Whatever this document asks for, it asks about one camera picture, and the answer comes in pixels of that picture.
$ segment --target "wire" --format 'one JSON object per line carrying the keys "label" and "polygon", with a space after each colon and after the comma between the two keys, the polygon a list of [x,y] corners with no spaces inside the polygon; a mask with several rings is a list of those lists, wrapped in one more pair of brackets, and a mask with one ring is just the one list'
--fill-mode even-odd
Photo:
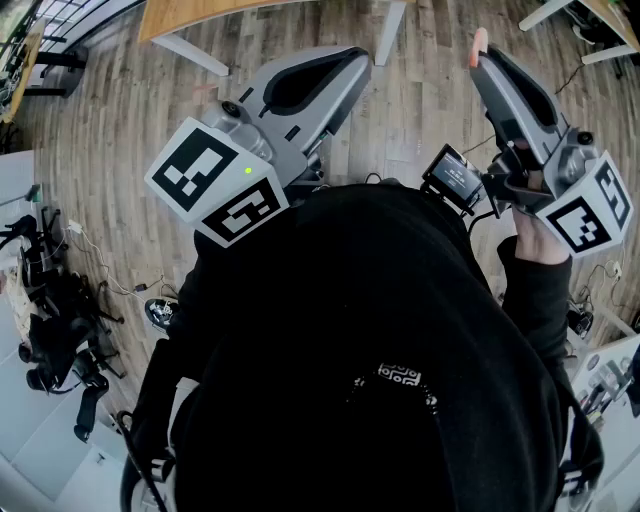
{"label": "wire", "polygon": [[78,243],[77,243],[73,238],[69,238],[69,240],[71,240],[71,241],[73,242],[73,245],[75,245],[75,246],[76,246],[76,248],[77,248],[80,252],[83,252],[83,253],[85,253],[85,254],[91,254],[91,251],[87,251],[86,249],[83,249],[82,247],[80,247],[80,246],[78,245]]}
{"label": "wire", "polygon": [[475,146],[473,146],[472,148],[466,149],[464,150],[461,155],[464,156],[467,153],[471,153],[474,149],[478,149],[480,146],[483,146],[484,144],[486,144],[487,142],[489,142],[491,139],[494,139],[496,136],[496,134],[494,133],[491,137],[483,140],[480,144],[476,144]]}
{"label": "wire", "polygon": [[575,76],[578,74],[578,71],[580,71],[583,67],[584,67],[584,64],[580,64],[580,65],[576,68],[576,70],[575,70],[575,71],[572,73],[572,75],[569,77],[569,80],[567,80],[567,81],[566,81],[566,82],[565,82],[565,83],[560,87],[560,89],[558,89],[558,90],[556,91],[556,96],[557,96],[558,94],[560,94],[560,93],[564,90],[564,88],[565,88],[567,85],[569,85],[569,84],[571,83],[571,81],[572,81],[572,80],[575,78]]}
{"label": "wire", "polygon": [[91,240],[89,240],[89,237],[87,236],[87,234],[84,232],[84,230],[81,231],[82,235],[84,236],[85,240],[87,241],[87,243],[93,247],[96,251],[98,251],[98,256],[100,256],[100,265],[102,265],[106,270],[107,270],[107,278],[105,279],[107,282],[109,282],[109,279],[111,279],[118,288],[120,288],[120,290],[122,291],[122,293],[120,295],[133,295],[136,299],[138,299],[140,302],[142,302],[143,304],[145,303],[145,300],[140,297],[140,295],[138,295],[137,293],[133,293],[130,292],[129,290],[123,288],[122,286],[120,286],[120,283],[118,281],[116,281],[110,273],[110,269],[109,266],[104,262],[104,258],[102,257],[102,251],[100,250],[100,247],[98,247],[97,245],[91,243]]}
{"label": "wire", "polygon": [[[571,76],[569,77],[569,80],[567,80],[564,84],[562,84],[562,86],[560,86],[560,88],[555,92],[555,95],[556,95],[556,96],[557,96],[558,94],[560,94],[560,93],[565,89],[565,87],[567,87],[567,86],[572,82],[572,80],[573,80],[573,79],[575,78],[575,76],[578,74],[578,71],[580,71],[583,67],[584,67],[584,64],[580,64],[580,65],[576,68],[576,70],[575,70],[575,71],[571,74]],[[469,149],[467,149],[467,150],[463,151],[461,154],[464,156],[464,155],[466,155],[467,153],[471,153],[474,149],[478,149],[480,146],[483,146],[484,144],[486,144],[487,142],[489,142],[491,139],[493,139],[495,136],[496,136],[496,135],[495,135],[495,134],[493,134],[491,137],[489,137],[489,138],[487,138],[487,139],[483,140],[483,141],[482,141],[481,143],[479,143],[479,144],[476,144],[476,145],[475,145],[475,146],[473,146],[472,148],[469,148]]]}
{"label": "wire", "polygon": [[473,219],[471,221],[471,224],[469,224],[469,236],[471,236],[471,231],[473,231],[474,226],[478,222],[480,222],[482,219],[486,219],[487,217],[491,217],[492,215],[494,215],[493,210],[487,213],[483,213],[482,215],[478,215],[475,219]]}
{"label": "wire", "polygon": [[177,299],[178,299],[178,292],[177,292],[177,291],[176,291],[176,289],[175,289],[173,286],[171,286],[169,283],[165,283],[165,282],[164,282],[164,279],[162,279],[162,286],[160,287],[160,296],[161,296],[161,297],[163,296],[163,295],[162,295],[162,290],[164,290],[164,287],[165,287],[165,286],[166,286],[167,288],[169,288],[169,289],[173,292],[173,294],[175,295],[175,299],[177,300]]}
{"label": "wire", "polygon": [[160,496],[160,492],[158,492],[158,488],[156,487],[156,484],[153,482],[151,475],[138,460],[138,451],[136,450],[136,447],[133,444],[133,438],[131,437],[131,433],[129,432],[129,429],[124,424],[125,416],[133,419],[133,415],[130,412],[120,411],[116,415],[115,420],[118,425],[118,428],[120,429],[120,433],[124,438],[124,444],[127,446],[127,451],[129,452],[129,459],[131,460],[131,463],[134,465],[134,467],[138,471],[140,478],[142,478],[144,480],[144,483],[147,484],[147,487],[149,488],[149,491],[151,492],[153,499],[156,501],[156,505],[158,506],[158,509],[160,510],[160,512],[167,512],[167,507],[164,504],[164,500]]}
{"label": "wire", "polygon": [[67,231],[69,230],[69,228],[64,228],[62,230],[62,242],[60,242],[58,244],[58,247],[56,247],[56,250],[53,251],[51,254],[49,254],[49,256],[47,256],[46,258],[42,258],[42,261],[47,261],[50,258],[53,258],[53,256],[58,252],[58,249],[60,249],[60,247],[62,247],[62,244],[65,242],[65,240],[67,239]]}

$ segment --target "hand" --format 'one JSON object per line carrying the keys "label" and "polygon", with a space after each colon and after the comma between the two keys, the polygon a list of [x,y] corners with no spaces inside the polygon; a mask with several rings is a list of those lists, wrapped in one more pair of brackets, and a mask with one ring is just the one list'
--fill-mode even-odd
{"label": "hand", "polygon": [[[540,190],[543,179],[542,171],[530,172],[529,188]],[[557,265],[567,261],[569,251],[540,219],[513,208],[513,220],[518,231],[516,258],[543,265]]]}

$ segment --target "white table leg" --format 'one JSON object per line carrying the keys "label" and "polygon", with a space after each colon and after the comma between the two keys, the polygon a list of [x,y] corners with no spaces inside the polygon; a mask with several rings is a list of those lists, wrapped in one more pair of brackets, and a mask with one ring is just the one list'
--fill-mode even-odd
{"label": "white table leg", "polygon": [[407,4],[405,2],[391,2],[387,19],[384,20],[384,30],[382,31],[378,51],[376,52],[376,66],[385,66],[387,64],[391,46],[398,35],[398,28],[406,7]]}
{"label": "white table leg", "polygon": [[638,52],[628,44],[622,44],[620,46],[614,46],[613,48],[607,48],[600,52],[585,55],[582,57],[582,62],[583,64],[593,64],[594,62],[600,62],[601,60],[615,59],[616,57],[624,57],[625,55],[632,55],[634,53]]}
{"label": "white table leg", "polygon": [[529,16],[523,19],[520,24],[520,30],[527,31],[534,25],[537,25],[542,20],[547,19],[554,12],[562,9],[565,5],[570,4],[573,0],[550,0],[541,7],[538,7]]}
{"label": "white table leg", "polygon": [[202,67],[207,68],[218,76],[229,75],[229,68],[222,62],[214,59],[208,53],[203,52],[200,48],[196,48],[191,43],[188,43],[175,34],[165,34],[163,36],[155,37],[152,41],[160,46],[164,46],[172,52],[186,57],[196,64],[200,64]]}

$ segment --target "black hoodie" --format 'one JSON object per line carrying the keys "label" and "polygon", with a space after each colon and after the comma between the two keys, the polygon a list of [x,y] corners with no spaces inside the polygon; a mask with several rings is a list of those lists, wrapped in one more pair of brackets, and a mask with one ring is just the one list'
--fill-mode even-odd
{"label": "black hoodie", "polygon": [[[317,192],[226,250],[195,243],[134,414],[201,382],[175,430],[180,510],[553,509],[571,260],[505,240],[501,308],[453,210],[385,185]],[[590,427],[576,452],[601,470]]]}

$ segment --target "small screen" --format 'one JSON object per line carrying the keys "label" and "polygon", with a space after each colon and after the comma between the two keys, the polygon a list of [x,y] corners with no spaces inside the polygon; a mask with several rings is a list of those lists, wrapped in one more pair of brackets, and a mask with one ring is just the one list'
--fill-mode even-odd
{"label": "small screen", "polygon": [[468,162],[465,165],[463,157],[452,148],[447,148],[440,160],[434,162],[432,170],[435,177],[465,201],[482,184],[476,172],[476,168]]}

